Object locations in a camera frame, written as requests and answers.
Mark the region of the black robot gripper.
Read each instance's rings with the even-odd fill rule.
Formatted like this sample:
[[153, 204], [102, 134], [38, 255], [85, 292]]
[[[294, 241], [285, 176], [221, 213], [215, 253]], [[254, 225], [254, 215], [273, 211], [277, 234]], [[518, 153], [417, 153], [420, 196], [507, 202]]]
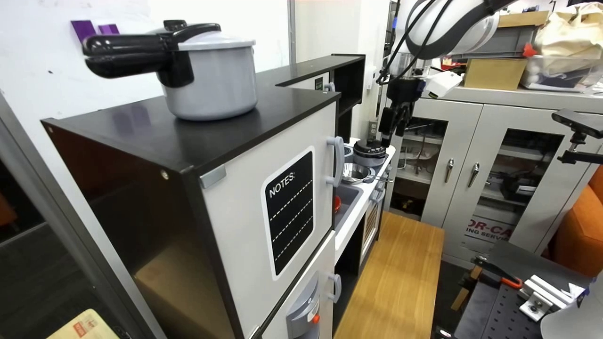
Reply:
[[422, 91], [424, 81], [418, 78], [392, 81], [386, 91], [390, 106], [383, 110], [379, 132], [384, 136], [401, 136], [413, 117], [415, 104]]

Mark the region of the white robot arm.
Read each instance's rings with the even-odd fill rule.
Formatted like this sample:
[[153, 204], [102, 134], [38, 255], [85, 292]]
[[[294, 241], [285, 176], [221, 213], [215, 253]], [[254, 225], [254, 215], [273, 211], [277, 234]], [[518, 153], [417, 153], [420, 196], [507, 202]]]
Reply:
[[415, 0], [398, 21], [394, 46], [379, 70], [390, 104], [383, 110], [379, 132], [403, 134], [424, 81], [411, 76], [418, 61], [467, 55], [481, 49], [498, 31], [499, 10], [513, 0]]

